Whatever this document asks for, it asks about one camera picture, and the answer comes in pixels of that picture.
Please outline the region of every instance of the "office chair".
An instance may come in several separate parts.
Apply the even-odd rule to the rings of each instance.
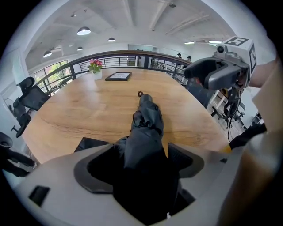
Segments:
[[[33,86],[19,101],[27,108],[38,111],[49,98],[38,86]]]
[[[33,86],[33,84],[34,78],[32,77],[28,77],[17,84],[23,93],[19,98],[19,102],[27,108],[38,111],[50,97],[38,86]]]
[[[229,128],[229,117],[227,117],[225,114],[222,114],[221,112],[217,111],[217,109],[215,107],[212,107],[213,112],[211,113],[211,117],[213,117],[214,115],[218,116],[218,119],[224,119],[226,121],[227,127],[226,129]]]
[[[188,90],[205,108],[207,108],[210,99],[214,95],[214,90],[207,90],[198,84],[194,79],[189,79],[186,85]]]
[[[245,105],[243,103],[240,103],[239,106],[245,111]],[[241,118],[245,115],[244,111],[240,112],[239,109],[237,110],[237,112],[240,114],[240,115],[235,115],[234,117],[234,120],[237,121],[237,120],[241,120]]]
[[[29,89],[34,85],[34,82],[35,80],[33,77],[27,77],[26,79],[21,81],[19,84],[17,84],[17,86],[21,88],[21,91],[23,94],[26,94],[29,91]]]
[[[16,138],[18,138],[25,131],[27,125],[31,121],[31,117],[29,116],[28,113],[26,113],[26,108],[20,103],[19,98],[15,100],[15,102],[13,103],[13,107],[14,107],[14,115],[21,127],[19,130],[17,130],[14,125],[11,131],[15,130],[17,132]]]

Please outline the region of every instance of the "desk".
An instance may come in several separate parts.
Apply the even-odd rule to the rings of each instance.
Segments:
[[[122,71],[133,73],[128,82],[104,80]],[[84,136],[110,143],[128,136],[140,90],[161,109],[166,154],[168,142],[214,151],[227,145],[207,110],[165,72],[130,68],[102,72],[101,80],[88,73],[61,88],[30,121],[23,138],[40,163],[73,153]]]

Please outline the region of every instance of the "ceiling beam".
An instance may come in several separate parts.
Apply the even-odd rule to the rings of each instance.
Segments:
[[[189,26],[192,26],[193,24],[195,23],[198,23],[198,22],[201,22],[201,21],[204,21],[206,19],[208,19],[209,15],[200,15],[200,16],[197,16],[195,18],[187,18],[185,20],[183,20],[182,22],[176,24],[173,28],[171,28],[168,32],[166,32],[165,34],[174,34],[176,33],[177,31],[179,30],[182,30],[184,28],[187,28]]]
[[[63,24],[63,23],[52,23],[51,26],[64,26],[64,27],[69,27],[69,28],[76,27],[74,25],[68,25],[68,24]]]
[[[132,16],[132,12],[129,6],[129,1],[128,0],[122,0],[122,4],[124,6],[125,9],[125,13],[128,19],[128,22],[131,26],[134,26],[134,21],[133,21],[133,16]]]
[[[91,7],[90,5],[87,5],[86,3],[81,3],[81,5],[83,5],[83,7],[87,7],[89,10],[91,10],[96,16],[98,16],[101,20],[103,20],[106,24],[108,24],[110,27],[116,29],[116,26],[114,24],[112,24],[111,22],[109,22],[107,19],[105,19],[103,17],[103,14],[100,12],[100,10],[98,8],[93,9],[93,7]]]
[[[153,16],[153,19],[150,23],[149,29],[154,30],[156,23],[158,22],[159,18],[161,17],[162,13],[164,10],[167,8],[168,2],[166,1],[161,1],[158,6],[157,6],[157,11]]]

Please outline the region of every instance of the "ceiling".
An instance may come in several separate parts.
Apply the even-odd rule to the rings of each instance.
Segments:
[[[176,7],[169,7],[170,2]],[[156,46],[158,39],[167,37],[184,45],[188,41],[222,41],[234,35],[229,25],[201,0],[70,0],[60,11],[31,47],[27,58],[34,63],[27,64],[28,69],[47,60],[42,57],[46,50],[61,46],[64,55],[75,54],[78,46],[86,49],[108,44],[106,35],[116,38],[117,34],[116,43],[147,44],[142,36],[154,34],[158,36]],[[92,32],[77,35],[82,26]],[[140,39],[135,30],[141,34]]]

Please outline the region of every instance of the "robotic hand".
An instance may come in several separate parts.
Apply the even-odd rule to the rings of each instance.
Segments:
[[[237,90],[249,85],[255,67],[253,40],[232,37],[219,44],[212,57],[200,59],[187,66],[184,74],[187,79],[199,78],[205,89],[234,90],[229,92],[232,99]]]

